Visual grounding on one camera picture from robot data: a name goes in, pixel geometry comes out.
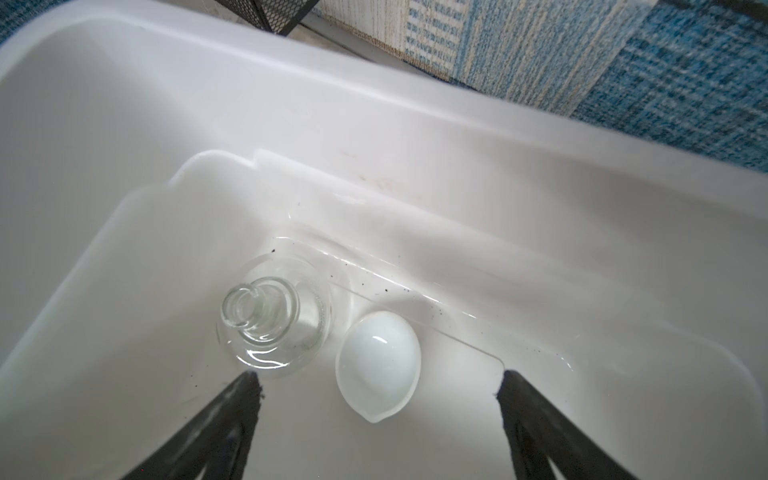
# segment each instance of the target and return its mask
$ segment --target white basin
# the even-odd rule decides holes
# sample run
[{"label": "white basin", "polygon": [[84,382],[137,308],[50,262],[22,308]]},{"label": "white basin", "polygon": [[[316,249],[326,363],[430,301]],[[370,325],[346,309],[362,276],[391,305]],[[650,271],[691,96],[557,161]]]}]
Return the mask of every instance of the white basin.
[{"label": "white basin", "polygon": [[[0,158],[3,478],[154,451],[243,368],[213,325],[272,249],[337,321],[265,379],[246,478],[510,478],[504,368],[638,478],[768,473],[763,175],[116,0],[0,48]],[[373,425],[333,360],[381,309],[422,373]]]}]

